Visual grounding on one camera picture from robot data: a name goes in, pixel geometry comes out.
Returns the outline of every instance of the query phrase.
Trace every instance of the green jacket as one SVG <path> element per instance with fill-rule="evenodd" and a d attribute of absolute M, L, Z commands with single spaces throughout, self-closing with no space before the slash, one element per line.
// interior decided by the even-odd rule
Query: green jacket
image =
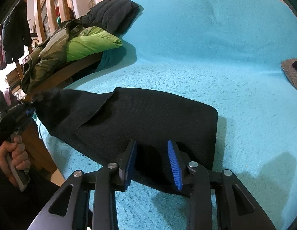
<path fill-rule="evenodd" d="M 31 92 L 57 69 L 65 65 L 69 40 L 78 36 L 84 29 L 79 20 L 65 21 L 59 25 L 50 38 L 37 46 L 24 64 L 21 87 L 25 93 Z"/>

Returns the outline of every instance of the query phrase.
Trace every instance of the hand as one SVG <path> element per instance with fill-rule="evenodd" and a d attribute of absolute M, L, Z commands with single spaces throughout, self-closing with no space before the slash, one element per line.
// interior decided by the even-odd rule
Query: hand
<path fill-rule="evenodd" d="M 25 170 L 30 168 L 30 161 L 28 154 L 25 151 L 25 145 L 22 144 L 22 138 L 19 135 L 14 137 L 14 143 L 4 141 L 0 146 L 0 168 L 9 181 L 18 187 L 15 177 L 12 175 L 10 167 L 6 160 L 8 152 L 12 154 L 12 164 L 18 170 Z"/>

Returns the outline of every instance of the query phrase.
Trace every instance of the silver screw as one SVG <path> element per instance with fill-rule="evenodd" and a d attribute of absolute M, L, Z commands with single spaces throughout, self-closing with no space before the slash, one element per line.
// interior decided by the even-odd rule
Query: silver screw
<path fill-rule="evenodd" d="M 230 170 L 224 170 L 223 174 L 226 175 L 226 176 L 231 176 L 233 173 Z"/>
<path fill-rule="evenodd" d="M 75 177 L 82 176 L 82 174 L 83 174 L 83 172 L 82 172 L 81 170 L 76 170 L 76 171 L 73 173 L 73 175 L 74 175 Z"/>
<path fill-rule="evenodd" d="M 191 168 L 196 168 L 198 166 L 198 163 L 197 162 L 194 162 L 194 161 L 191 161 L 191 162 L 189 162 L 189 166 Z"/>
<path fill-rule="evenodd" d="M 115 169 L 117 167 L 117 164 L 116 163 L 109 163 L 108 164 L 108 168 L 109 169 Z"/>

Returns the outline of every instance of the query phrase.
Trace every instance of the lime green fabric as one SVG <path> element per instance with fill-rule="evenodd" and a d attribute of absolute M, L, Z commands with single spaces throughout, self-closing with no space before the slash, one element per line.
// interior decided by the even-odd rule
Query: lime green fabric
<path fill-rule="evenodd" d="M 99 27 L 88 27 L 68 42 L 67 62 L 122 46 L 121 40 Z"/>

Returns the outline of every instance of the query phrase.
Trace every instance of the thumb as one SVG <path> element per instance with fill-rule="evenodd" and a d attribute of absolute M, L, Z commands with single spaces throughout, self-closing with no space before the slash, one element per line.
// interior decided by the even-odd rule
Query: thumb
<path fill-rule="evenodd" d="M 7 141 L 4 141 L 3 144 L 0 146 L 0 169 L 9 179 L 9 181 L 15 186 L 17 186 L 17 183 L 14 179 L 14 176 L 11 173 L 9 164 L 7 163 L 6 156 L 9 152 L 14 151 L 16 146 L 17 143 L 9 143 Z"/>

